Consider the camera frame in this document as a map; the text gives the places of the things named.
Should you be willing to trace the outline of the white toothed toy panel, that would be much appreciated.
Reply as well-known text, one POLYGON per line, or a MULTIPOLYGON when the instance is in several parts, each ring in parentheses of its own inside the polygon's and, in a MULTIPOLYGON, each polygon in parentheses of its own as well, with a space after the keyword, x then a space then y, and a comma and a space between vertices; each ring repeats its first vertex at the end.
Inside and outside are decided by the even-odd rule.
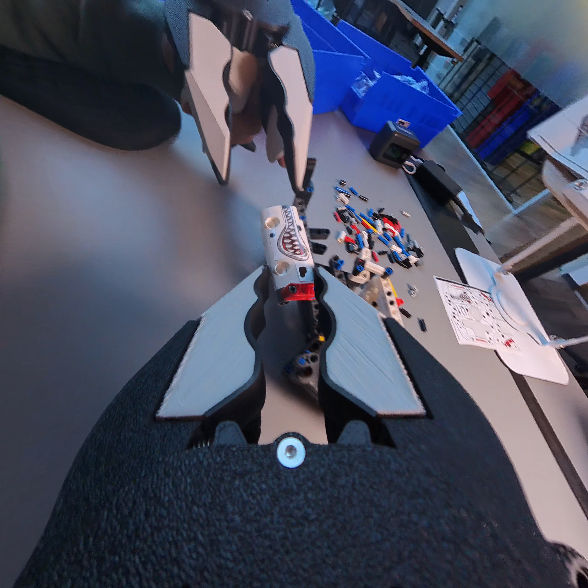
POLYGON ((276 205, 262 210, 261 234, 278 302, 314 301, 315 264, 297 208, 276 205))

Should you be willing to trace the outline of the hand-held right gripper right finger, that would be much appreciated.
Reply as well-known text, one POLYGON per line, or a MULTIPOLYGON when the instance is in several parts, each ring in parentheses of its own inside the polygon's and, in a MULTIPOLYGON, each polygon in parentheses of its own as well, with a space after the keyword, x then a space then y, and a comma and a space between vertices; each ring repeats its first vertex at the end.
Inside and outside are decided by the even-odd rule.
POLYGON ((316 277, 328 331, 319 364, 320 400, 346 400, 370 417, 424 417, 385 317, 326 269, 319 268, 316 277))

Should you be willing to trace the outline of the blue plastic bin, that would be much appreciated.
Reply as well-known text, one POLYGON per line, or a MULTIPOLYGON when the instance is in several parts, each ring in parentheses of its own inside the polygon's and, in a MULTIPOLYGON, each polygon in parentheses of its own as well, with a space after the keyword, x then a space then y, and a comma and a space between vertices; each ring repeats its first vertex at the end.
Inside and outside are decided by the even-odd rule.
POLYGON ((387 121, 405 122, 424 147, 462 115, 461 110, 422 69, 412 68, 406 58, 346 21, 340 21, 337 28, 368 55, 369 61, 362 72, 377 70, 382 76, 365 96, 358 96, 350 88, 342 100, 340 109, 352 125, 378 132, 387 121), (427 80, 430 93, 425 95, 401 84, 393 79, 393 75, 411 76, 417 81, 427 80))
POLYGON ((306 1, 291 1, 315 60, 314 115, 338 109, 369 57, 306 1))

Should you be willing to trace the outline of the white sticker sheet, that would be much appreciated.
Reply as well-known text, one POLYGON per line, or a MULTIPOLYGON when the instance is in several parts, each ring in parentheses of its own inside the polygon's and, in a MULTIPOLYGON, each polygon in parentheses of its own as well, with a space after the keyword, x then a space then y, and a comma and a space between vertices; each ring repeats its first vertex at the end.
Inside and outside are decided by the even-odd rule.
POLYGON ((541 351, 553 350, 510 326, 488 292, 438 276, 434 276, 434 280, 459 345, 515 358, 531 354, 525 348, 526 343, 541 351))

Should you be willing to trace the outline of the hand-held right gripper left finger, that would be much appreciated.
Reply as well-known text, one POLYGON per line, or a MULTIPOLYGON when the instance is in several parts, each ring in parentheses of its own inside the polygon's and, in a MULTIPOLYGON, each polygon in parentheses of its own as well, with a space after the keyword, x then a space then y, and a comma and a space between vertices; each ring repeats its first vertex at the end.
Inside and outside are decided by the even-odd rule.
POLYGON ((205 311, 156 413, 158 420, 204 420, 250 386, 256 367, 252 311, 263 309, 260 266, 205 311))

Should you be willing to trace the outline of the black toy tyre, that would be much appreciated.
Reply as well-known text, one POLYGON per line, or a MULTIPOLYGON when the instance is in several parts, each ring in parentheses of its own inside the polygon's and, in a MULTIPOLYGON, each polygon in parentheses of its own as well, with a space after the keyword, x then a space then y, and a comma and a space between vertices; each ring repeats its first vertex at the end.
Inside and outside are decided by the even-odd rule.
POLYGON ((551 542, 557 560, 566 570, 570 587, 587 587, 587 559, 574 548, 562 543, 551 542))

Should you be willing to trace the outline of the black power adapter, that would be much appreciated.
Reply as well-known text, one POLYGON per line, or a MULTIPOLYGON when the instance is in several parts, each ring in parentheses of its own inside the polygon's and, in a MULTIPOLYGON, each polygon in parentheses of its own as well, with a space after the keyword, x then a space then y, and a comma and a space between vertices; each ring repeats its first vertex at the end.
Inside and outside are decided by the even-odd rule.
POLYGON ((457 202, 463 189, 432 160, 425 160, 416 167, 416 183, 440 206, 457 202))

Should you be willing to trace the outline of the pile of small toy pieces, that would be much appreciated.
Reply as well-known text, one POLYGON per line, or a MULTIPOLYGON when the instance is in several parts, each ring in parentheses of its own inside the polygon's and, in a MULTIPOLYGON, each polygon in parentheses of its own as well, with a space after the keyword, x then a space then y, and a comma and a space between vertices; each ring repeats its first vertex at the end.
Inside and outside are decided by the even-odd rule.
POLYGON ((330 272, 384 318, 402 325, 412 314, 397 293, 392 276, 394 269, 420 266, 423 249, 385 208, 361 210, 359 204, 368 203, 368 198, 344 180, 334 186, 334 200, 334 220, 341 224, 335 240, 347 258, 332 256, 330 272))

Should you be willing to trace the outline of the toy truck chassis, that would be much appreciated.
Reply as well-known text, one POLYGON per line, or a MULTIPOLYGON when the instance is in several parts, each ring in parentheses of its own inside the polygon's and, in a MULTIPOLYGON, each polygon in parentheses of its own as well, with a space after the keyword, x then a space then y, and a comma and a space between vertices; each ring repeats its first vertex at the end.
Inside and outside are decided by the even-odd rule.
MULTIPOLYGON (((301 222, 303 235, 306 239, 306 248, 311 253, 311 261, 314 270, 318 270, 320 264, 315 261, 316 256, 327 253, 327 245, 324 240, 330 235, 327 228, 310 228, 306 222, 307 206, 313 195, 312 175, 316 167, 316 159, 308 158, 306 164, 303 190, 296 193, 293 207, 296 209, 301 222)), ((359 215, 349 206, 349 195, 353 190, 346 190, 345 182, 335 187, 339 206, 334 210, 335 220, 341 224, 342 231, 336 235, 338 243, 345 245, 349 254, 354 256, 353 264, 345 267, 345 261, 338 255, 333 255, 326 267, 327 271, 337 280, 351 290, 359 292, 369 304, 378 307, 376 296, 380 292, 388 296, 388 306, 385 316, 401 322, 401 305, 403 301, 396 296, 390 277, 393 270, 380 264, 379 257, 384 252, 377 254, 373 250, 373 236, 383 237, 385 234, 377 232, 376 222, 368 217, 359 215)), ((306 347, 286 367, 289 377, 314 397, 318 397, 319 382, 319 358, 321 348, 326 341, 325 334, 319 324, 320 304, 318 295, 322 286, 317 278, 313 279, 311 286, 289 285, 279 290, 281 301, 299 303, 301 317, 305 325, 306 347)))

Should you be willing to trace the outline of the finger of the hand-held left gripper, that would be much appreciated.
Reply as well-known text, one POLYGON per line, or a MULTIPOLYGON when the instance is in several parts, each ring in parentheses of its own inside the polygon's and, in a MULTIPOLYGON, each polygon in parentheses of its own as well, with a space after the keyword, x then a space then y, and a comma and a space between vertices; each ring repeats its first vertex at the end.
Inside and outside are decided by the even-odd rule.
POLYGON ((215 24, 188 14, 189 67, 186 72, 189 103, 212 169, 220 184, 229 180, 231 108, 225 79, 232 60, 231 43, 215 24))
POLYGON ((309 99, 299 53, 280 46, 268 54, 266 97, 266 154, 270 162, 281 156, 292 189, 303 190, 311 138, 313 106, 309 99))

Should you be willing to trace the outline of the person's left forearm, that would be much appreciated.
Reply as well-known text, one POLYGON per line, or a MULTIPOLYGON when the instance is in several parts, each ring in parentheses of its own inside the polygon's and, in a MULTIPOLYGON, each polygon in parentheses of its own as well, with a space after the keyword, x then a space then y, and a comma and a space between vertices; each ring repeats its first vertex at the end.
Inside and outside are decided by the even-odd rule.
POLYGON ((182 87, 163 1, 1 1, 1 95, 78 136, 154 148, 182 87))

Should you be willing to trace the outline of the clear plastic bag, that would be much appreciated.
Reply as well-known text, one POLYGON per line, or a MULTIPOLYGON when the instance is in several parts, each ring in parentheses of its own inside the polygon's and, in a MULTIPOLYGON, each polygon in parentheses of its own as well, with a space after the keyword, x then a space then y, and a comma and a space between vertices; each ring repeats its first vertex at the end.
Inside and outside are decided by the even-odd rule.
MULTIPOLYGON (((381 78, 380 72, 372 70, 371 72, 361 72, 359 76, 354 80, 351 88, 357 93, 358 96, 363 97, 367 92, 378 83, 381 78)), ((397 80, 401 84, 409 86, 425 95, 430 93, 430 88, 427 80, 417 81, 414 77, 406 75, 393 75, 393 79, 397 80)))

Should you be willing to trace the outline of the black box device with display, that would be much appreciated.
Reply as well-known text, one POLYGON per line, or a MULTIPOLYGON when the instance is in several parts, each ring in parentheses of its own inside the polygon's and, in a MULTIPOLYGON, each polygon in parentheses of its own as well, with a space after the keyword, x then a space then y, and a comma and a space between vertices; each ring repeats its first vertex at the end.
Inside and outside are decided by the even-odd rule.
POLYGON ((420 140, 411 130, 387 121, 372 140, 368 151, 375 161, 399 169, 419 147, 420 140))

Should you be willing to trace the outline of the grey desk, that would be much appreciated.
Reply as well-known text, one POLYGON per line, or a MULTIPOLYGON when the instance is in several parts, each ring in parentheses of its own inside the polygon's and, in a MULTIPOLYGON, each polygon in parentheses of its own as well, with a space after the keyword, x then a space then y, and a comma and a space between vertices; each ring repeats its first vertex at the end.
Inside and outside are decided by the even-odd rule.
MULTIPOLYGON (((103 148, 1 98, 1 587, 39 541, 85 438, 131 377, 181 328, 263 262, 261 209, 290 203, 287 174, 237 149, 217 184, 194 122, 150 151, 103 148)), ((587 519, 511 374, 488 350, 460 346, 433 276, 458 280, 402 173, 375 163, 369 135, 340 114, 313 121, 317 193, 333 224, 333 184, 405 210, 424 249, 393 278, 406 329, 484 411, 549 540, 587 557, 587 519)))

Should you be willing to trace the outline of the white book stand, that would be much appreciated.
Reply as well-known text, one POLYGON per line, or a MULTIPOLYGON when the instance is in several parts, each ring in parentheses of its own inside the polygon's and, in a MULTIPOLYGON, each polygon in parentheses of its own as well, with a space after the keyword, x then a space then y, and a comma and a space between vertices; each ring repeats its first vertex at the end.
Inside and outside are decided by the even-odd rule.
POLYGON ((587 171, 574 170, 577 179, 568 178, 563 164, 548 160, 543 165, 543 181, 552 195, 568 210, 570 217, 522 249, 501 265, 463 248, 455 250, 469 288, 490 298, 490 342, 467 342, 457 335, 461 345, 484 346, 496 352, 511 371, 521 376, 567 385, 569 375, 558 349, 587 342, 587 336, 551 339, 526 298, 512 269, 539 252, 575 226, 587 230, 587 171))

